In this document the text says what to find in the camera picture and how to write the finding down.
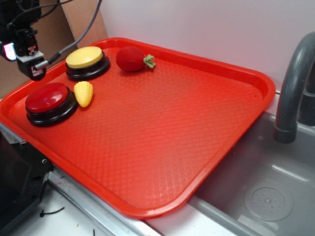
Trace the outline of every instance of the black wire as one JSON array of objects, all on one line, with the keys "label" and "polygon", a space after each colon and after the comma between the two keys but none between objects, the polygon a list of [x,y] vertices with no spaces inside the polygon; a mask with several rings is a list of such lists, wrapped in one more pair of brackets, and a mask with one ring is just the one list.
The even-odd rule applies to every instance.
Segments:
[{"label": "black wire", "polygon": [[31,5],[30,5],[29,9],[24,9],[23,6],[22,6],[22,0],[16,0],[16,2],[18,3],[19,8],[20,8],[21,11],[27,11],[31,7],[33,7],[33,5],[34,5],[34,0],[31,0]]},{"label": "black wire", "polygon": [[55,5],[52,9],[50,9],[48,12],[46,12],[44,15],[42,15],[42,16],[40,17],[40,19],[43,18],[43,17],[45,17],[45,16],[48,16],[48,15],[49,15],[50,13],[52,13],[57,7],[58,7],[58,5]]},{"label": "black wire", "polygon": [[47,59],[47,61],[48,61],[49,64],[52,64],[55,60],[57,60],[57,59],[61,56],[61,54],[62,54],[64,51],[68,50],[69,48],[73,47],[74,45],[76,45],[78,42],[81,41],[81,39],[86,35],[86,33],[87,33],[87,32],[89,31],[89,29],[91,28],[91,26],[92,26],[92,24],[93,24],[93,22],[94,22],[94,20],[95,20],[95,18],[96,18],[96,16],[97,16],[97,13],[98,13],[98,11],[99,11],[99,8],[100,8],[101,3],[102,3],[102,0],[98,0],[97,5],[96,5],[96,9],[95,9],[95,11],[94,11],[94,14],[93,14],[93,16],[92,16],[92,18],[91,18],[91,20],[90,20],[88,26],[87,26],[86,29],[83,31],[83,33],[82,33],[73,43],[71,43],[71,44],[69,44],[68,46],[66,46],[65,48],[61,49],[61,50],[60,50],[59,52],[57,52],[54,56],[52,56],[50,59]]},{"label": "black wire", "polygon": [[45,215],[56,214],[56,213],[62,211],[63,209],[64,209],[64,207],[62,207],[62,208],[59,209],[59,210],[56,210],[56,211],[54,211],[54,212],[49,212],[49,213],[44,213],[44,210],[42,210],[41,213],[39,214],[39,216],[40,216],[40,217],[44,217]]},{"label": "black wire", "polygon": [[7,24],[6,27],[9,29],[19,17],[21,17],[22,15],[24,15],[24,14],[26,14],[26,13],[28,13],[28,12],[31,12],[31,11],[34,11],[34,10],[37,10],[37,9],[43,8],[43,7],[55,6],[55,5],[62,5],[62,4],[65,4],[65,3],[67,3],[67,2],[70,2],[70,1],[73,1],[73,0],[68,0],[68,1],[59,2],[59,3],[46,4],[46,5],[33,7],[32,9],[23,11],[22,13],[20,13],[19,15],[17,15],[9,24]]}]

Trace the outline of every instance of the gray sink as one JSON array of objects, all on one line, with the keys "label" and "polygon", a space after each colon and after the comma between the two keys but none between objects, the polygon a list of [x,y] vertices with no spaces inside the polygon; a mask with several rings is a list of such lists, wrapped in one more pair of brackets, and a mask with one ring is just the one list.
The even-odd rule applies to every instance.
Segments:
[{"label": "gray sink", "polygon": [[264,113],[232,148],[195,194],[209,206],[197,207],[247,235],[314,236],[315,130],[299,125],[295,142],[279,144],[274,119]]}]

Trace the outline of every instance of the yellow toy corn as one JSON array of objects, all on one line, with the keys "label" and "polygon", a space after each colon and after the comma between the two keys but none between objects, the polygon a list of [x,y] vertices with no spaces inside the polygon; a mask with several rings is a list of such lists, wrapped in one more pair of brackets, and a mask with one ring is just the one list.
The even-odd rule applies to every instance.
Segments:
[{"label": "yellow toy corn", "polygon": [[81,107],[87,107],[93,96],[93,85],[87,81],[81,81],[74,86],[74,95]]}]

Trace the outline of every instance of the drain cover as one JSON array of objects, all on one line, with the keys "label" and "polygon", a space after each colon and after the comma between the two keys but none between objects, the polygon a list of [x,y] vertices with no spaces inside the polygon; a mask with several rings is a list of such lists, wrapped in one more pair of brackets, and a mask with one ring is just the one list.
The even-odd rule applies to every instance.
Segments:
[{"label": "drain cover", "polygon": [[293,209],[290,193],[272,182],[258,183],[249,188],[244,203],[250,214],[264,221],[282,220]]}]

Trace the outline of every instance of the red toy strawberry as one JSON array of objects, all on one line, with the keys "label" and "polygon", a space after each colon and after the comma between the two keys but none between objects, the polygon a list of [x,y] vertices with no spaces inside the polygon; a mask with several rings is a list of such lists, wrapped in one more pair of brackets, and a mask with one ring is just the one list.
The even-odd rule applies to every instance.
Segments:
[{"label": "red toy strawberry", "polygon": [[152,59],[154,57],[150,54],[145,54],[136,47],[123,47],[119,49],[116,55],[116,63],[121,70],[134,72],[144,68],[148,65],[151,69],[156,65]]}]

